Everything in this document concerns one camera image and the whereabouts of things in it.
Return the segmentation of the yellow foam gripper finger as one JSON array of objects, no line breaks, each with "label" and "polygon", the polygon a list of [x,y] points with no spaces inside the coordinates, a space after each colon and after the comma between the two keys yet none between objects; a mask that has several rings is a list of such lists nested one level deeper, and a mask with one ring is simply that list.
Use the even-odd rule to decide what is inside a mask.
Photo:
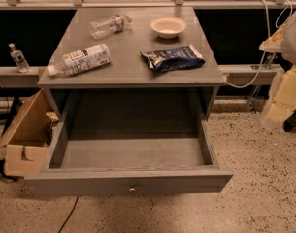
[{"label": "yellow foam gripper finger", "polygon": [[283,30],[284,27],[281,26],[272,36],[260,44],[259,49],[270,53],[281,53]]},{"label": "yellow foam gripper finger", "polygon": [[274,130],[282,126],[296,111],[296,65],[276,74],[269,91],[269,100],[262,111],[262,126]]}]

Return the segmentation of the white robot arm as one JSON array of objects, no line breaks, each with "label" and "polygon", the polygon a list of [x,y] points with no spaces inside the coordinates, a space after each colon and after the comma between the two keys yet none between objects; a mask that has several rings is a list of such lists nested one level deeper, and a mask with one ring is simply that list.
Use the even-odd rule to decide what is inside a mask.
[{"label": "white robot arm", "polygon": [[284,74],[276,74],[263,110],[262,125],[274,130],[284,124],[296,111],[296,11],[259,49],[280,53],[292,67]]}]

